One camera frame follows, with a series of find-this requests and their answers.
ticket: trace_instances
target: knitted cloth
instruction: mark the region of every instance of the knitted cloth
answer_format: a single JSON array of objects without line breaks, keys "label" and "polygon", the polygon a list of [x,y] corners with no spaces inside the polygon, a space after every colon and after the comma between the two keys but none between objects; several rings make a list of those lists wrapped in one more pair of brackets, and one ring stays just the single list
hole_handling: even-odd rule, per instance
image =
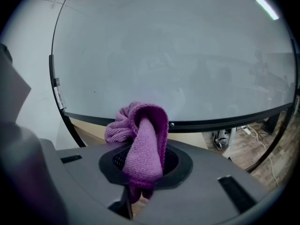
[{"label": "knitted cloth", "polygon": [[168,117],[153,104],[132,102],[117,113],[116,121],[105,129],[105,140],[123,142],[133,138],[123,167],[129,177],[130,202],[150,198],[154,183],[163,176]]}]

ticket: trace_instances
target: black metal frame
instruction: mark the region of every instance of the black metal frame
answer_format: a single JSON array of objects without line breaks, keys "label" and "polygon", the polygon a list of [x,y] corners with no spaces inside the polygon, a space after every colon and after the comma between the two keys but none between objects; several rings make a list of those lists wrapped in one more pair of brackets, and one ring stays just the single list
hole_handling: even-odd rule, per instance
[{"label": "black metal frame", "polygon": [[[49,71],[50,71],[50,79],[51,79],[51,86],[52,86],[52,91],[54,95],[54,99],[57,105],[57,108],[60,112],[60,115],[69,130],[70,134],[74,138],[74,140],[77,142],[79,147],[85,147],[85,144],[81,140],[80,136],[76,132],[73,124],[71,123],[70,118],[75,118],[78,120],[82,120],[85,122],[89,123],[94,123],[102,126],[106,126],[109,123],[113,122],[114,119],[108,119],[108,118],[98,118],[98,117],[92,117],[92,116],[85,116],[85,115],[80,115],[80,114],[74,114],[74,113],[69,113],[64,111],[64,109],[60,109],[58,102],[56,100],[55,92],[54,92],[54,87],[56,86],[56,81],[55,81],[55,72],[54,72],[54,55],[53,55],[53,43],[54,43],[54,36],[55,36],[55,30],[57,26],[58,19],[60,17],[60,13],[63,9],[63,6],[65,4],[66,0],[63,2],[59,15],[57,17],[57,21],[55,24],[54,28],[54,33],[53,33],[53,39],[52,39],[52,49],[51,49],[51,55],[49,56]],[[279,140],[281,139],[292,115],[293,115],[293,110],[294,110],[294,104],[296,101],[296,96],[297,96],[297,88],[298,88],[298,62],[297,62],[297,54],[296,54],[296,49],[295,49],[295,44],[294,41],[291,39],[291,44],[292,44],[292,51],[294,54],[294,59],[295,59],[295,93],[293,97],[293,102],[273,108],[267,111],[263,112],[258,112],[250,115],[245,115],[245,116],[239,116],[239,117],[233,117],[233,118],[226,118],[226,119],[216,119],[216,120],[203,120],[203,121],[170,121],[169,122],[169,132],[170,133],[194,133],[194,132],[207,132],[207,131],[215,131],[215,130],[221,130],[221,129],[227,129],[227,128],[234,128],[238,127],[241,125],[245,125],[248,123],[252,123],[258,120],[262,120],[265,118],[268,118],[270,116],[273,116],[277,113],[280,113],[281,111],[287,109],[287,113],[285,115],[285,119],[279,129],[279,132],[275,139],[273,140],[272,144],[270,147],[266,150],[266,152],[261,156],[258,161],[250,166],[249,168],[246,169],[247,172],[252,172],[254,169],[256,169],[267,157],[268,155],[273,151]]]}]

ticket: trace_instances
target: white cable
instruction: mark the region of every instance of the white cable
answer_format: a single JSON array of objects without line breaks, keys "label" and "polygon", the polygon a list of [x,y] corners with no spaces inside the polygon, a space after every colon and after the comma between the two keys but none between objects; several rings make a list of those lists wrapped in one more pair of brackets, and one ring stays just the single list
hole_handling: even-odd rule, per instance
[{"label": "white cable", "polygon": [[[265,145],[264,145],[263,143],[261,143],[260,141],[258,141],[258,133],[257,133],[253,128],[251,128],[251,127],[249,127],[249,126],[247,126],[247,127],[248,127],[252,132],[255,132],[255,134],[256,134],[255,136],[253,136],[252,133],[251,133],[250,135],[251,135],[252,137],[255,137],[255,138],[257,139],[257,142],[263,146],[264,151],[266,151]],[[270,158],[269,156],[268,156],[268,159],[269,159],[270,162],[271,162],[272,176],[273,176],[273,178],[275,179],[275,181],[276,181],[276,183],[277,183],[277,186],[280,187],[280,185],[278,184],[278,181],[277,181],[277,179],[276,179],[276,177],[275,177],[275,175],[274,175],[274,169],[273,169],[273,163],[272,163],[272,160],[271,160],[271,158]]]}]

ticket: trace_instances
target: power strip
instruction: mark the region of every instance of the power strip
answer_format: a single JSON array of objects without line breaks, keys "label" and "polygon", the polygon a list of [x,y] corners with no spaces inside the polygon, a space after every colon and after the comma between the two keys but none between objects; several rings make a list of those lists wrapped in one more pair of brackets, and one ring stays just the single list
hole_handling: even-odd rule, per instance
[{"label": "power strip", "polygon": [[251,134],[250,130],[248,129],[248,126],[241,126],[241,128],[245,132],[245,134],[247,134],[247,135]]}]

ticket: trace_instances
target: floor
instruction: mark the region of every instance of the floor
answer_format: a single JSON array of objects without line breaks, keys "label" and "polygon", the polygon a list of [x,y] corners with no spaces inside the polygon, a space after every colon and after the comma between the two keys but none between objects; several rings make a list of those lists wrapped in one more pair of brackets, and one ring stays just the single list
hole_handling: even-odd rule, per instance
[{"label": "floor", "polygon": [[[249,124],[255,131],[261,134],[262,141],[266,148],[270,146],[274,140],[281,122],[285,117],[286,112],[280,114],[278,123],[276,125],[273,135],[265,134],[261,130],[259,123]],[[300,114],[294,115],[280,139],[279,143],[270,154],[272,160],[274,175],[278,180],[280,186],[285,186],[288,179],[293,172],[293,167],[298,159],[300,152]],[[243,130],[237,130],[235,139],[232,144],[221,151],[217,150],[212,142],[211,132],[202,133],[209,150],[216,152],[226,158],[230,157],[232,162],[245,169],[254,164],[264,153],[264,148],[259,144],[256,138],[246,135]],[[270,192],[277,187],[276,181],[272,176],[270,160],[266,159],[258,168],[256,168],[251,175],[255,177],[266,189]],[[140,200],[132,204],[132,212],[134,217],[146,206],[147,199],[141,197]]]}]

